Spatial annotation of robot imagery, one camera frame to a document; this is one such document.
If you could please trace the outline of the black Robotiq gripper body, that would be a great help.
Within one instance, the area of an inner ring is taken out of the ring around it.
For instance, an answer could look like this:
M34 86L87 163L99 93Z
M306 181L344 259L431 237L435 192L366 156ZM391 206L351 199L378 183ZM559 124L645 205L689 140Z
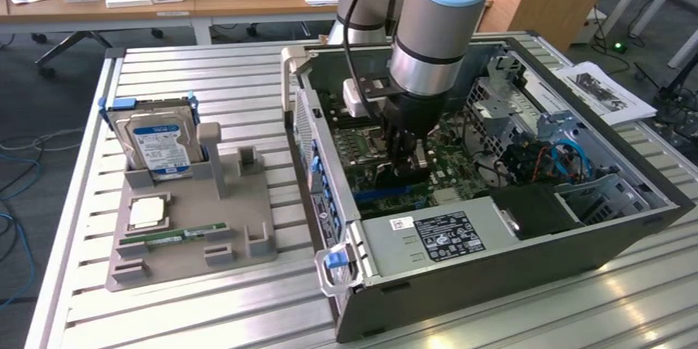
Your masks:
M417 96L411 93L389 96L383 107L385 135L410 135L425 139L435 128L446 105L446 94Z

